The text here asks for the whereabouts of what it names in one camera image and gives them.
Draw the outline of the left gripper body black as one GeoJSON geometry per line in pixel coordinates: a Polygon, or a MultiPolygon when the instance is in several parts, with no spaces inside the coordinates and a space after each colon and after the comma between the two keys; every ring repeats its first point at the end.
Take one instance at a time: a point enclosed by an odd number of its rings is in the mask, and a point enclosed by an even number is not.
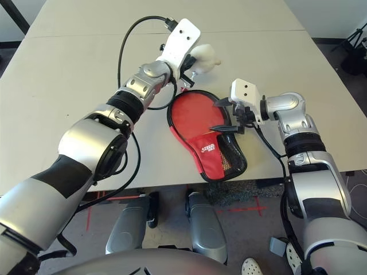
{"type": "Polygon", "coordinates": [[[183,63],[180,67],[180,80],[183,80],[184,83],[188,84],[190,87],[192,87],[194,85],[194,81],[191,80],[186,74],[185,72],[187,70],[189,70],[193,65],[194,63],[197,61],[197,59],[195,57],[193,57],[192,55],[187,55],[185,57],[185,59],[183,60],[183,63]]]}

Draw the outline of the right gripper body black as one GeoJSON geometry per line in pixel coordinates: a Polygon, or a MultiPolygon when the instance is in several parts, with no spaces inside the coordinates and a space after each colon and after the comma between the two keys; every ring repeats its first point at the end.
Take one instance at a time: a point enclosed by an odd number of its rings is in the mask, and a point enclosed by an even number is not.
{"type": "Polygon", "coordinates": [[[236,126],[235,133],[244,134],[246,128],[255,128],[256,118],[250,107],[235,104],[232,108],[232,115],[239,124],[236,126]]]}

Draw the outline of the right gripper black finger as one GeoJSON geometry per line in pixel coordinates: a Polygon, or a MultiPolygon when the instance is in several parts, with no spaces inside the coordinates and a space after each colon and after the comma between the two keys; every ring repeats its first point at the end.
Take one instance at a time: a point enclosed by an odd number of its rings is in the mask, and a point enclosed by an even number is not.
{"type": "Polygon", "coordinates": [[[216,125],[214,127],[210,127],[210,129],[215,132],[244,134],[243,126],[216,125]]]}
{"type": "Polygon", "coordinates": [[[216,100],[213,105],[218,108],[224,108],[235,106],[235,103],[231,102],[228,97],[225,97],[223,99],[216,100]]]}

